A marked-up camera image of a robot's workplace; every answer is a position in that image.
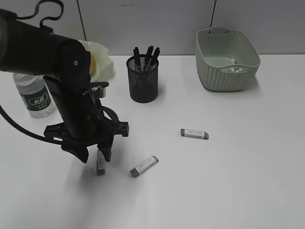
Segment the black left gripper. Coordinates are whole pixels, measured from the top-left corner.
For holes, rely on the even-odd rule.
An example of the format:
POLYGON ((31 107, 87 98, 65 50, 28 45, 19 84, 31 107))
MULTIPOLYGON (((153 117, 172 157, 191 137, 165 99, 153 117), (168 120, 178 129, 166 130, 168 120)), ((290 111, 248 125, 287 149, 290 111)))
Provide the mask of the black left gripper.
MULTIPOLYGON (((112 138, 115 135, 128 137, 129 124, 119 120, 117 114, 101 104, 100 98, 105 96, 108 82, 88 82, 81 86, 79 92, 73 91, 73 84, 64 84, 49 76, 44 81, 60 112, 63 122, 49 125, 44 136, 59 138, 62 141, 97 144, 106 162, 112 156, 112 138)), ((80 145, 62 145, 61 149, 87 163, 89 151, 80 145)))

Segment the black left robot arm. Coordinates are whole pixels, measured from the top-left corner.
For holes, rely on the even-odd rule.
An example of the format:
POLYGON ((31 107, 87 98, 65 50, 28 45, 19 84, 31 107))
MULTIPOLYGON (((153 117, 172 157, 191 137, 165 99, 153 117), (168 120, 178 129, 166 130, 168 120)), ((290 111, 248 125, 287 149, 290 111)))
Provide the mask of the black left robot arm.
POLYGON ((79 41, 26 24, 11 11, 0 11, 1 71, 43 76, 63 122, 49 125, 43 135, 37 135, 13 121, 4 110, 0 112, 2 117, 23 134, 60 145, 84 163, 92 145, 110 161, 115 135, 129 135, 128 123, 101 104, 108 83, 92 82, 90 65, 91 55, 79 41))

